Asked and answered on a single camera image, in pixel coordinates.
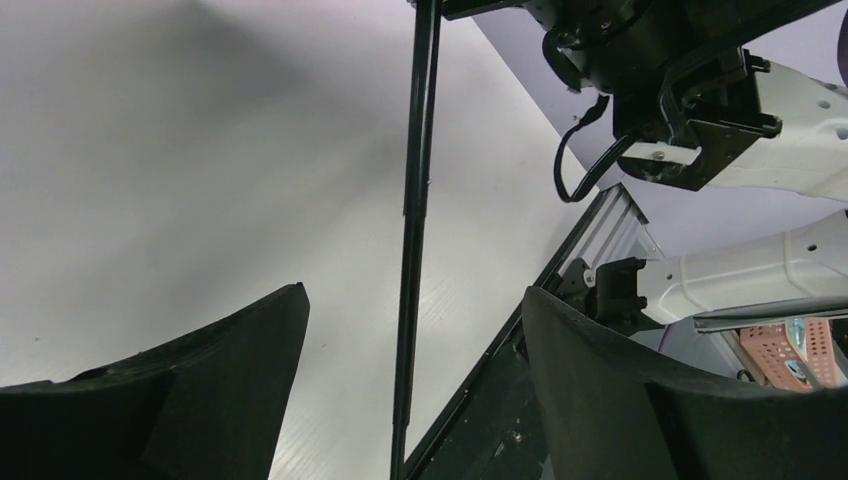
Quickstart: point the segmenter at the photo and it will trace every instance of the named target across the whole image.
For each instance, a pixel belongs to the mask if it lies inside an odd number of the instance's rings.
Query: black metal rod
[[[442,0],[417,1],[412,57],[412,92],[409,103],[409,137],[406,152],[405,224],[395,364],[391,480],[404,478],[406,429],[409,426],[412,406],[415,334],[418,330],[424,219],[427,216],[427,189],[430,183],[430,147],[433,140],[441,12]]]

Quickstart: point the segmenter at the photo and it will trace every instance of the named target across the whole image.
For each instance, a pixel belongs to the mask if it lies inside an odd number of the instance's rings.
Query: black cable
[[[559,80],[564,83],[569,90],[579,93],[583,74],[580,70],[571,63],[568,57],[559,51],[559,37],[562,31],[558,28],[551,29],[545,38],[542,40],[542,55],[548,66],[553,70]]]
[[[565,147],[568,145],[568,140],[583,127],[597,122],[598,119],[604,115],[607,105],[609,105],[609,97],[598,95],[598,101],[595,102],[595,105],[589,108],[589,110],[586,110],[583,118],[577,122],[577,125],[571,127],[569,131],[565,132],[565,135],[562,136],[562,140],[559,142],[559,148],[557,148],[556,157],[554,158],[554,184],[556,185],[559,198],[565,203],[575,203],[586,198],[586,195],[592,191],[592,187],[598,183],[604,173],[606,173],[606,171],[609,170],[619,158],[621,158],[624,152],[636,143],[636,138],[629,135],[624,135],[616,140],[616,142],[613,143],[606,152],[604,152],[601,158],[595,162],[591,168],[589,168],[589,171],[586,172],[586,176],[583,177],[583,180],[580,181],[577,189],[574,190],[574,194],[570,195],[568,193],[568,190],[565,189],[565,182],[563,182],[562,179],[562,158],[565,156]]]

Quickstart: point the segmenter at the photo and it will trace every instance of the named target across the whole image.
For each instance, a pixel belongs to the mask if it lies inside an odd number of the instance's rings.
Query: white wall
[[[386,478],[412,9],[0,12],[0,384],[67,379],[303,281],[275,478]],[[475,24],[443,47],[410,448],[586,203],[557,200],[557,134]]]

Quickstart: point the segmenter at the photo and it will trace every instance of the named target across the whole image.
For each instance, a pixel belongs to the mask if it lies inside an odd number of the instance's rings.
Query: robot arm
[[[647,261],[636,274],[642,313],[670,324],[703,312],[848,292],[848,211],[754,242]]]
[[[618,163],[693,191],[758,186],[848,200],[846,91],[741,48],[836,3],[446,0],[444,15],[526,9],[547,31],[542,50],[560,80],[613,97],[616,146],[627,148],[611,148],[601,170]]]

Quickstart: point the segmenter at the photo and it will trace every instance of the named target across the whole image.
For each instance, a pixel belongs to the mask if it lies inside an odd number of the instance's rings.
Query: metal frame
[[[533,286],[556,289],[572,260],[626,256],[645,220],[624,187],[597,195]],[[406,461],[409,480],[538,480],[547,458],[517,306]]]

